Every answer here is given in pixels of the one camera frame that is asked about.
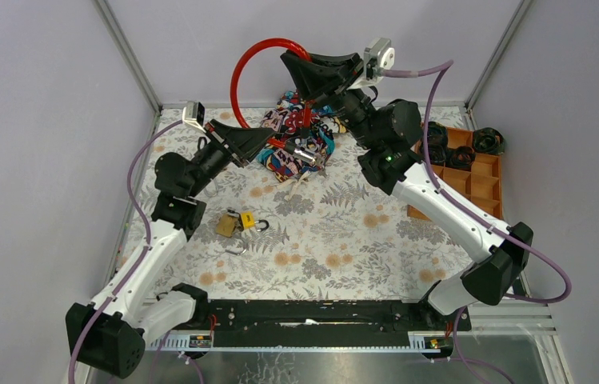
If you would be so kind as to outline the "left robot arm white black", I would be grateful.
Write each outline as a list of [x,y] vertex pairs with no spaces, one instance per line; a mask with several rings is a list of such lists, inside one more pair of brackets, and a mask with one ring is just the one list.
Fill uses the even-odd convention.
[[205,291],[180,284],[145,306],[148,289],[199,227],[206,203],[197,199],[198,194],[230,163],[244,167],[252,162],[275,132],[227,126],[216,120],[195,128],[208,141],[191,159],[168,152],[155,162],[159,195],[153,213],[146,215],[137,201],[132,202],[145,227],[142,245],[90,303],[75,303],[66,313],[69,383],[75,381],[79,363],[126,378],[148,344],[182,323],[197,329],[207,321]]

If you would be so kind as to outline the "red cable lock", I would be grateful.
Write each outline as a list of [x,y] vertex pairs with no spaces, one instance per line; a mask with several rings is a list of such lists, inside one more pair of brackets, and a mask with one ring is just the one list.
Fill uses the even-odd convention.
[[268,105],[290,89],[290,75],[280,56],[310,61],[309,51],[300,43],[282,37],[239,38],[234,48],[234,68],[230,78],[230,105],[238,125],[250,129],[252,125],[241,108]]

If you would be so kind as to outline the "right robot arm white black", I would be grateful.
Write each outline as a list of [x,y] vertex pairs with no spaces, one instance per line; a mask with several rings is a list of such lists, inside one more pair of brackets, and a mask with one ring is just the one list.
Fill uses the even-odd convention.
[[357,161],[367,182],[422,212],[471,257],[471,266],[427,291],[418,309],[421,324],[437,330],[463,306],[499,304],[527,263],[517,243],[531,243],[532,230],[486,213],[437,178],[413,150],[424,137],[417,103],[396,99],[376,108],[354,86],[364,72],[358,54],[304,59],[287,50],[281,60],[300,96],[328,106],[365,149]]

